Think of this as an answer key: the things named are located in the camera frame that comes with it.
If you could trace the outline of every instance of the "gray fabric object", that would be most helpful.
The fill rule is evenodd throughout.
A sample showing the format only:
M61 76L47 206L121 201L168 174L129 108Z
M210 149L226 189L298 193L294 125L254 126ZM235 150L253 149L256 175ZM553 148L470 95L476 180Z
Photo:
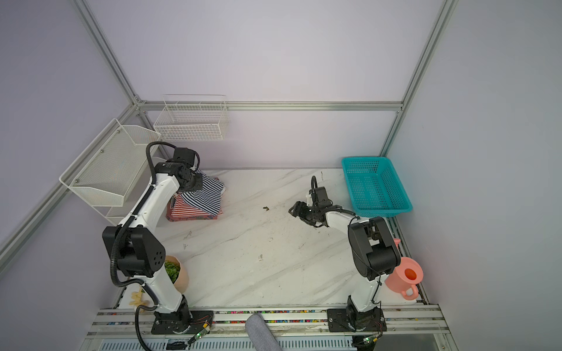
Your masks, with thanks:
M283 351L259 314L252 314L246 321L246 333L257 351Z

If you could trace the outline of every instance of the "teal plastic basket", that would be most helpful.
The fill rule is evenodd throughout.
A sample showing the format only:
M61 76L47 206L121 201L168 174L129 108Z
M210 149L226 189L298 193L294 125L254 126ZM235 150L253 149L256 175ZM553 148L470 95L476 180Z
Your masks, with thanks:
M359 216L393 217L412 210L390 159L346 157L342 166L353 210Z

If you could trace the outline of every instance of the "green succulent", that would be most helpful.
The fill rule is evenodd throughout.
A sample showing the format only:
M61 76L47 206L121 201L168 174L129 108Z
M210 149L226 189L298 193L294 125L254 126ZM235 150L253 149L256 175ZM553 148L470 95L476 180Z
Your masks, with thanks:
M166 273L168 273L168 277L170 277L172 283L175 283L175 281L178 279L179 265L174 262L165 261L164 267L166 268Z

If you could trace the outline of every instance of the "plant pot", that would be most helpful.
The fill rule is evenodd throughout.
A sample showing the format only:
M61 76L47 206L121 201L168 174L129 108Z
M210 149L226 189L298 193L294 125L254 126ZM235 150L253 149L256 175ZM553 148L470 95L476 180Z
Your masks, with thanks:
M174 283L174 287L180 293L182 293L182 294L185 293L185 290L187 289L187 285L189 284L189 277L187 276L187 270L185 269L183 264L181 262L179 262L179 260L177 258L175 258L174 256L166 255L165 259L166 259L166 261L170 261L170 262L175 263L176 265L179 265L178 278L176 279L176 281Z

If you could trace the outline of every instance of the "marble tabletop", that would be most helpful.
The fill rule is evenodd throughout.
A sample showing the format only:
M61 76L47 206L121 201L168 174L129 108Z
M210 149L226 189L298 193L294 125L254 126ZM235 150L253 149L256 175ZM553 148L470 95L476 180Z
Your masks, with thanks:
M192 307L345 304L357 279L347 235L313 228L287 211L316 176L334 204L351 209L341 169L206 171L226 185L217 220L158 222L166 254L187 269ZM385 289L385 300L405 302Z

